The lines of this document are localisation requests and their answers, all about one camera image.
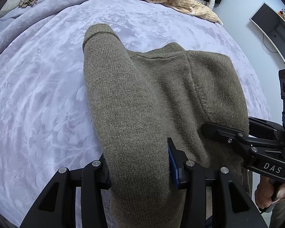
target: human hand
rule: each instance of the human hand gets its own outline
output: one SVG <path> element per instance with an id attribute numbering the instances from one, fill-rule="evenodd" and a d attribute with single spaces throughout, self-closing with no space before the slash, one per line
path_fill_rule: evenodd
<path id="1" fill-rule="evenodd" d="M 268 177 L 260 176 L 260 183 L 254 192 L 256 205 L 262 209 L 269 207 L 273 203 L 281 203 L 285 201 L 285 184 L 282 184 L 279 187 L 277 192 L 277 200 L 274 202 L 271 201 L 271 196 L 274 194 L 274 187 L 269 180 L 270 178 Z"/>

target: television screen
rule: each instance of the television screen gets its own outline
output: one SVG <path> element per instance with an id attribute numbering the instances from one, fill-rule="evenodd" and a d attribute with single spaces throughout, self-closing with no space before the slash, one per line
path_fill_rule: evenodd
<path id="1" fill-rule="evenodd" d="M 272 41 L 285 62 L 285 20 L 264 3 L 251 21 Z"/>

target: silver screw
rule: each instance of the silver screw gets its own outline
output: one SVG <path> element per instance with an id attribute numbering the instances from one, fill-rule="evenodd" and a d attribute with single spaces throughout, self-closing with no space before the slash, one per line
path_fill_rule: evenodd
<path id="1" fill-rule="evenodd" d="M 65 173 L 67 170 L 66 170 L 66 168 L 65 167 L 61 167 L 59 170 L 58 170 L 58 172 L 59 173 Z"/>
<path id="2" fill-rule="evenodd" d="M 229 172 L 229 169 L 227 167 L 222 167 L 221 172 L 227 174 Z"/>
<path id="3" fill-rule="evenodd" d="M 100 166 L 101 162 L 99 160 L 95 160 L 92 162 L 92 165 L 97 167 L 97 166 Z"/>
<path id="4" fill-rule="evenodd" d="M 195 162 L 194 162 L 193 160 L 188 160 L 188 161 L 186 162 L 186 165 L 187 165 L 187 166 L 194 166 L 194 165 L 195 165 Z"/>

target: olive green sweater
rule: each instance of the olive green sweater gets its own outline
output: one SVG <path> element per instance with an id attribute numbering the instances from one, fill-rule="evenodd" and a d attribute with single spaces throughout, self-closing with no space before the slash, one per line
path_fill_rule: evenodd
<path id="1" fill-rule="evenodd" d="M 128 51 L 105 24 L 87 30 L 83 51 L 118 227 L 179 227 L 185 190 L 172 184 L 167 137 L 203 167 L 228 167 L 250 192 L 241 157 L 200 131 L 209 121 L 248 132 L 244 94 L 227 56 L 185 51 L 176 43 L 146 53 Z M 210 196 L 207 207 L 209 217 Z"/>

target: bedspread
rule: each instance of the bedspread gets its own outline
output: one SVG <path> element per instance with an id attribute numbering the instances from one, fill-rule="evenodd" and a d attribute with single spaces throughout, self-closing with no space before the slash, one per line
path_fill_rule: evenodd
<path id="1" fill-rule="evenodd" d="M 81 168 L 102 153 L 83 76 L 84 33 L 96 23 L 108 24 L 132 51 L 177 42 L 229 56 L 249 115 L 270 119 L 254 70 L 218 23 L 139 0 L 39 0 L 16 8 L 0 19 L 0 213 L 17 226 L 60 167 Z M 79 197 L 76 212 L 79 227 Z"/>

